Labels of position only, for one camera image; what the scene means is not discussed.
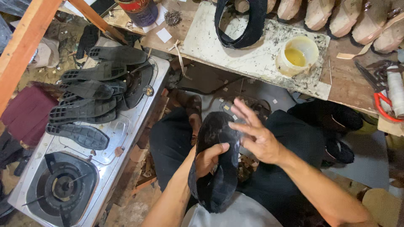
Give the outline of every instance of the nails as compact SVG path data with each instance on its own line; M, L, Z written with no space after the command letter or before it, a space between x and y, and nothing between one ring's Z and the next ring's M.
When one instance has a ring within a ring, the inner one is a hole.
M223 150L227 151L230 148L230 144L229 143L221 143L220 145L222 145Z

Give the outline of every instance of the workbench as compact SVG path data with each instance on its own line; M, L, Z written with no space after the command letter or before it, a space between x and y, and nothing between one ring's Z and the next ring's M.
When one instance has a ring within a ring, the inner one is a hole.
M199 3L193 2L192 0L187 0L186 2L182 2L179 0L162 0L159 2L161 2L162 5L169 11L174 9L182 13L182 21L181 23L179 23L179 25L177 25L176 27L168 27L166 26L166 23L163 22L161 25L150 30L148 33L145 33L143 29L132 27L131 24L128 23L130 22L130 19L120 6L117 6L115 9L112 10L113 16L106 15L104 17L104 20L108 24L115 27L120 27L128 31L144 35L141 38L140 42L142 46L178 55L175 49L172 49L171 51L169 51L169 49L173 47L176 40L185 40L185 37L194 19L195 12L198 9ZM276 20L276 15L271 13L268 14L267 18ZM292 25L296 27L303 27L303 23L304 21L300 20L292 23ZM162 42L162 40L156 35L156 32L160 31L164 27L172 36L172 38L166 43ZM320 33L325 34L325 29L321 29ZM332 86L328 100L352 107L364 113L375 116L377 114L377 110L374 108L373 89L371 88L371 86L356 69L353 60L336 58L336 55L338 53L356 54L360 52L360 50L361 48L355 47L351 44L349 37L343 37L338 40L330 41L327 55L330 57ZM221 68L223 70L227 70L225 67L219 67L200 59L195 59L186 55L182 56L191 60ZM355 59L359 60L363 65L368 65L370 63L386 58L397 60L397 55L391 54L380 56L369 50L366 54L358 56ZM331 84L328 61L324 61L321 81L327 84Z

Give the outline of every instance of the stainless steel stove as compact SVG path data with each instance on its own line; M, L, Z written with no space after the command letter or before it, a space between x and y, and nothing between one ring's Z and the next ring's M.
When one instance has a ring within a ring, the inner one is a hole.
M139 139L153 103L161 94L168 61L151 56L154 65L151 97L143 96L138 105L120 111L114 121L90 125L109 137L107 149L91 154L65 137L44 134L32 154L9 204L46 227L91 227L99 220L129 159L129 151ZM116 147L124 152L116 157Z

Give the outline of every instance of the wooden beam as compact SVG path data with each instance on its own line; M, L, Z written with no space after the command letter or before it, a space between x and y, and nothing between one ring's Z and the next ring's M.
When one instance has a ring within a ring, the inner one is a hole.
M69 2L101 31L104 33L109 32L114 36L114 38L128 44L128 41L125 40L124 35L104 21L104 19L102 19L102 17L100 17L84 0L69 0Z
M62 0L32 0L0 57L0 115Z
M156 175L151 175L149 177L144 178L143 180L138 181L135 188L132 190L131 195L133 196L134 194L138 193L142 188L149 186L156 180L157 180Z

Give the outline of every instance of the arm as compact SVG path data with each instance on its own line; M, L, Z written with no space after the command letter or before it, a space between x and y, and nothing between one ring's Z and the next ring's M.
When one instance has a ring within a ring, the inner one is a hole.
M279 143L244 103L235 99L231 111L246 121L229 122L232 129L248 135L242 138L243 147L261 162L281 167L331 226L377 226L358 200Z
M208 174L218 162L218 155L226 152L229 147L228 143L216 144L199 153L196 157L197 179ZM188 174L195 152L196 146L191 149L184 162L174 173L163 194L143 221L142 227L177 227L181 225L191 196L188 187Z

